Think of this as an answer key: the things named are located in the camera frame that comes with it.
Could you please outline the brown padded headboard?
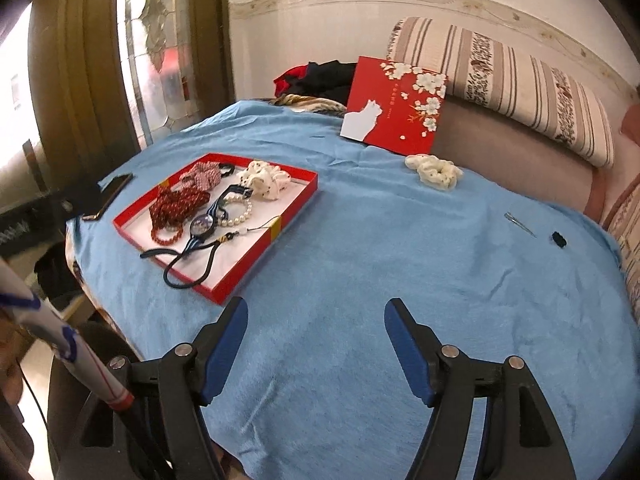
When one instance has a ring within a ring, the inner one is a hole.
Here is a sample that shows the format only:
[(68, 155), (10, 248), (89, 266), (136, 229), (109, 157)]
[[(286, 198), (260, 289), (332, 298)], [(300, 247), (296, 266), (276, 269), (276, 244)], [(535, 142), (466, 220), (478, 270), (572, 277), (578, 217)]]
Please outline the brown padded headboard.
[(450, 96), (432, 153), (508, 190), (601, 220), (606, 177), (571, 150), (513, 119)]

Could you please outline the small black clip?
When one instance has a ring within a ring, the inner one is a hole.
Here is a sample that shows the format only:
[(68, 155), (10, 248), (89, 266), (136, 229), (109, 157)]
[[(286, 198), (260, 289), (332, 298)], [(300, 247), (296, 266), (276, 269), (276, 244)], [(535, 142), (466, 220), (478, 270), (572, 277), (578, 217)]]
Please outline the small black clip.
[(554, 241), (554, 244), (559, 248), (564, 248), (567, 245), (566, 238), (558, 231), (554, 231), (551, 238)]

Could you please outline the blue striped ribbon bow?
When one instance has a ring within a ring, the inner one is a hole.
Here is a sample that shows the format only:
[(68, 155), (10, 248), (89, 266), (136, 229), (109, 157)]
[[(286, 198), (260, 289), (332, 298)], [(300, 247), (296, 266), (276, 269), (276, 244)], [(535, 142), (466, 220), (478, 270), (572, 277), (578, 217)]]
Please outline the blue striped ribbon bow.
[(230, 223), (231, 216), (227, 210), (227, 206), (237, 200), (246, 203), (246, 206), (250, 206), (250, 198), (252, 195), (253, 191), (247, 186), (239, 184), (229, 185), (206, 209), (206, 214), (213, 217), (218, 223), (223, 221)]

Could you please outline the pink striped scrunchie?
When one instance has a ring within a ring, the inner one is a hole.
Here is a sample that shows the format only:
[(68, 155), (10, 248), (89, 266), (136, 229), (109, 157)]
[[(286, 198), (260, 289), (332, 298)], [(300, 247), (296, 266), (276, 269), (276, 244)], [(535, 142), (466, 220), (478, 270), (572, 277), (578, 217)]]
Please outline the pink striped scrunchie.
[(180, 183), (184, 188), (195, 188), (208, 192), (220, 183), (222, 172), (218, 162), (197, 162), (191, 169), (180, 174)]

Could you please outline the red box lid with cat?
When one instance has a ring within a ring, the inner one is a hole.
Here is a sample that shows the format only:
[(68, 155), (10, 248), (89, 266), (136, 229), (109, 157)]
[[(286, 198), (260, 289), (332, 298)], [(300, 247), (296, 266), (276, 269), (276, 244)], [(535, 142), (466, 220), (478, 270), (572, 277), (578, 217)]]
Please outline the red box lid with cat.
[(341, 136), (399, 155), (427, 154), (434, 143), (448, 78), (382, 58), (358, 58)]

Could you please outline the white cherry print scrunchie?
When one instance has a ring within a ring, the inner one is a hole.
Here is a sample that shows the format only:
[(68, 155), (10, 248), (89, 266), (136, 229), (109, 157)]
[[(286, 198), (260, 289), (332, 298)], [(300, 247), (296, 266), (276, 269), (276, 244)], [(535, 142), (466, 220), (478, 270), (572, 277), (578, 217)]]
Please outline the white cherry print scrunchie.
[(287, 171), (264, 160), (252, 160), (239, 173), (239, 178), (240, 185), (250, 188), (253, 196), (262, 200), (278, 200), (291, 183)]

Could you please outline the black smartphone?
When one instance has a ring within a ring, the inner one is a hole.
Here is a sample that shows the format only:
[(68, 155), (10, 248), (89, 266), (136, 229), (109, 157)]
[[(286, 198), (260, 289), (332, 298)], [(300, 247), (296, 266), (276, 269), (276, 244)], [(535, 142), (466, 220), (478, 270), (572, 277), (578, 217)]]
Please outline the black smartphone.
[(114, 177), (107, 183), (105, 188), (102, 188), (98, 203), (93, 206), (88, 212), (85, 212), (81, 219), (84, 221), (98, 221), (100, 220), (105, 211), (113, 200), (118, 196), (122, 189), (134, 178), (133, 174), (120, 174)]

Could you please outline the grey strap charm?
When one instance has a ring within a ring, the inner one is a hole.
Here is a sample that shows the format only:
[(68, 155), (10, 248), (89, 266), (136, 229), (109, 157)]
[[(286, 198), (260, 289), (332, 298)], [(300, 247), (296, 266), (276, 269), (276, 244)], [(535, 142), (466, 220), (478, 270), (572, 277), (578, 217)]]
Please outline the grey strap charm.
[(233, 230), (227, 233), (224, 233), (224, 235), (221, 235), (221, 237), (219, 237), (218, 240), (221, 243), (225, 243), (225, 242), (230, 242), (230, 240), (234, 240), (239, 236), (245, 236), (247, 234), (262, 231), (262, 230), (270, 230), (273, 226), (278, 224), (280, 220), (281, 220), (280, 216), (274, 216), (269, 220), (262, 222), (262, 224), (260, 224), (259, 226), (244, 226), (244, 224), (241, 224), (240, 226), (236, 226)]

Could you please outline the blue towel cloth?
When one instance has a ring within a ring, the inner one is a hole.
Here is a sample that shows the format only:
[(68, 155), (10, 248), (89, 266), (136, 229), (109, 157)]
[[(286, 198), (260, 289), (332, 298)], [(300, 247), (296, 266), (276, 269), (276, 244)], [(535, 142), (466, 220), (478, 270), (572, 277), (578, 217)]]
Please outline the blue towel cloth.
[(427, 188), (399, 156), (343, 139), (340, 125), (241, 101), (124, 165), (134, 180), (110, 214), (206, 153), (319, 177), (238, 287), (250, 318), (204, 412), (214, 441), (253, 479), (404, 478), (430, 411), (386, 334), (384, 307), (397, 297), (474, 359), (521, 356), (577, 477), (600, 477), (639, 415), (639, 330), (612, 237), (472, 172), (451, 192)]

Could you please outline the red dotted scrunchie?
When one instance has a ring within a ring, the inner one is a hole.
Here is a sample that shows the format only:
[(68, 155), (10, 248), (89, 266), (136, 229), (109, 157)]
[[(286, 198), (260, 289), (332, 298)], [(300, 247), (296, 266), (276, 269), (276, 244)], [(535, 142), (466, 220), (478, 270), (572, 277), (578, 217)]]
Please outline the red dotted scrunchie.
[(200, 208), (207, 205), (209, 192), (198, 188), (180, 188), (174, 191), (161, 188), (157, 199), (149, 208), (152, 229), (181, 228)]

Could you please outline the red jewelry tray box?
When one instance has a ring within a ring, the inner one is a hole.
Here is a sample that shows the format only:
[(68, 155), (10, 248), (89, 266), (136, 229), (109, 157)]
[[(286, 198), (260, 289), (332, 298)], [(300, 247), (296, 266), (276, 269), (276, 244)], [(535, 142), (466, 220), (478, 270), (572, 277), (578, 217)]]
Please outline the red jewelry tray box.
[[(231, 222), (218, 223), (206, 209), (229, 185), (240, 184), (239, 173), (252, 160), (241, 156), (208, 153), (171, 174), (148, 192), (138, 197), (113, 220), (118, 234), (137, 249), (137, 270), (157, 267), (160, 289), (193, 290), (216, 304), (222, 304), (239, 285), (254, 263), (274, 243), (281, 231), (297, 216), (318, 190), (318, 174), (312, 170), (278, 165), (291, 176), (291, 183), (278, 200), (250, 198), (246, 203), (227, 206)], [(181, 228), (153, 230), (149, 208), (161, 188), (177, 191), (183, 186), (180, 174), (197, 162), (218, 162), (222, 172), (220, 183), (209, 192), (208, 204), (200, 208)], [(270, 230), (239, 236), (221, 243), (218, 238), (236, 226), (259, 226), (274, 216), (281, 220)]]

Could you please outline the striped cushion right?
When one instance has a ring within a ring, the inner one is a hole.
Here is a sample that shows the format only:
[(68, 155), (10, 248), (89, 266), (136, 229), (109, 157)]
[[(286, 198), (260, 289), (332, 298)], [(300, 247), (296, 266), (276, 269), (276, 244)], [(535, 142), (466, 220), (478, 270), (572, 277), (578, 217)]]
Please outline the striped cushion right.
[(631, 313), (639, 323), (640, 301), (640, 191), (635, 177), (605, 218), (605, 229), (620, 246), (620, 265), (625, 277)]

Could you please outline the cream fluffy scrunchie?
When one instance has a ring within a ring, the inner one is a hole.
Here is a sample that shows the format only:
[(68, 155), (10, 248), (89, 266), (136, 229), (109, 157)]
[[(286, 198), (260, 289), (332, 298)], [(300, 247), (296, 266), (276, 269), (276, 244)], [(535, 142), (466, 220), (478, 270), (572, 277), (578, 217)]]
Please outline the cream fluffy scrunchie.
[(414, 170), (423, 184), (439, 191), (451, 191), (464, 176), (451, 160), (434, 155), (409, 155), (405, 158), (405, 166)]

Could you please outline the dark clothes pile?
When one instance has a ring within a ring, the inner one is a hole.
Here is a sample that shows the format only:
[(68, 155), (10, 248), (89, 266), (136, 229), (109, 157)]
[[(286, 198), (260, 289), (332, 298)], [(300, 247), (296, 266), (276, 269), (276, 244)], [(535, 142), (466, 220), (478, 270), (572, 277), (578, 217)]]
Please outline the dark clothes pile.
[(274, 96), (312, 96), (347, 105), (356, 63), (309, 62), (290, 68), (273, 81)]

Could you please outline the silver hair clip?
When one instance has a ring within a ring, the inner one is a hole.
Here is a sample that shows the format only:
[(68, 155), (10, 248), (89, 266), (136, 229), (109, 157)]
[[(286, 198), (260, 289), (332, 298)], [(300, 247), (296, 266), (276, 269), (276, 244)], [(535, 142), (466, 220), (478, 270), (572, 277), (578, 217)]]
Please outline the silver hair clip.
[(509, 211), (504, 214), (504, 218), (506, 218), (506, 220), (513, 223), (514, 226), (518, 226), (521, 230), (523, 230), (530, 236), (536, 237), (536, 234), (531, 229), (529, 229), (528, 226), (526, 226), (523, 222), (518, 220), (518, 218), (514, 217), (514, 215), (511, 214)]

